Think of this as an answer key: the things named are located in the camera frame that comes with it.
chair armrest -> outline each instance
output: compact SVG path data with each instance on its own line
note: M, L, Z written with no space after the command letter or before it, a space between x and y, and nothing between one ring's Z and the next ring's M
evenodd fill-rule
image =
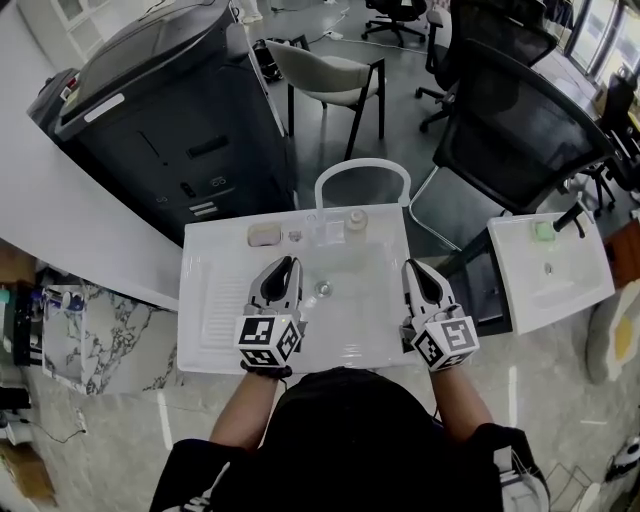
M444 26L442 24L442 16L440 16L440 13L435 9L427 11L427 21L429 25L434 28L442 28Z

white label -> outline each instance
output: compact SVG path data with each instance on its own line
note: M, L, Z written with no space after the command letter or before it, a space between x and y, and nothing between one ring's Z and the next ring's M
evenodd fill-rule
M99 107L94 108L91 112L89 112L86 116L84 116L84 120L87 123L95 121L105 112L109 112L113 107L120 105L124 101L124 95L122 93L118 93L115 96L109 98Z
M206 215L207 213L213 213L213 212L217 212L218 211L218 207L214 206L213 208L207 208L206 210L200 210L197 212L193 212L193 214L197 217L199 217L200 215Z
M190 206L189 210L191 210L192 212L195 212L196 210L202 210L202 208L207 208L208 206L213 206L213 203L209 201L208 203L202 203L202 204L199 204L198 206Z

marble floor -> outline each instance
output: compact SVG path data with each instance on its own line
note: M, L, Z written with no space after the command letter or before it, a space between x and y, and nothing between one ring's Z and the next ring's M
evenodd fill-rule
M582 490L569 482L567 471L579 468L588 479L601 482L609 458L639 426L640 358L625 367L618 381L590 384L584 364L588 321L589 312L583 312L528 335L483 338L481 350L466 366L494 420L526 431L544 474L562 465L549 481L557 511L570 510ZM386 368L379 373L434 411L423 368ZM237 376L188 374L183 387L84 396L38 370L29 370L28 378L36 404L34 419L53 436L64 438L77 430L79 411L86 422L87 434L64 445L34 430L36 449L65 512L147 510L171 444L207 438L239 382ZM589 483L585 477L581 480ZM608 510L631 480L605 486L592 510Z

white washbasin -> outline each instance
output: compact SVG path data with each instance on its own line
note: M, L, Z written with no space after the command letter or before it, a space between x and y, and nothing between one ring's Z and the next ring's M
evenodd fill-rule
M585 214L578 217L585 238L572 222L552 242L534 239L534 222L561 216L520 215L488 223L517 334L566 318L614 293L602 238Z
M293 365L312 357L359 367L363 343L368 353L384 353L399 339L398 326L389 321L389 276L396 262L384 245L337 244L295 255L303 265L300 311L310 341L304 354L294 354Z
M315 210L241 217L186 227L180 312L178 367L185 371L241 373L233 347L236 317L243 314L251 281L271 262L296 256L303 271L300 311L307 321L302 349L289 364L296 373L351 366L380 368L418 364L403 353L398 326L407 316L401 269L409 257L398 205L362 207L368 217L366 241L314 243ZM325 210L339 227L351 208ZM263 222L282 225L282 242L249 247L247 229ZM317 285L329 284L329 296Z

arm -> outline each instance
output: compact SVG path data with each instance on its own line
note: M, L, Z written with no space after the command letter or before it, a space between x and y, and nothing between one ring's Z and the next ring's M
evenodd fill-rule
M464 442L480 425L493 422L460 366L432 372L431 383L445 431L454 441Z
M209 440L255 451L267 429L278 381L247 373L216 421Z

